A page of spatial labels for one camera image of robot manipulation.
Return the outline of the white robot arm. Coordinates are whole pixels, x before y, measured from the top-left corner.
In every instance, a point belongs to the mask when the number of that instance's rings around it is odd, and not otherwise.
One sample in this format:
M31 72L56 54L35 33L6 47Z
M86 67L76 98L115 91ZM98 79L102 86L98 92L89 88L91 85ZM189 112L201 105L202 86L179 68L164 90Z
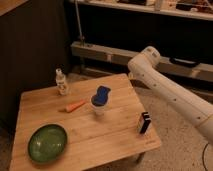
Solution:
M160 59L158 50L147 46L128 62L128 68L136 79L166 100L213 146L213 104L158 72L156 66Z

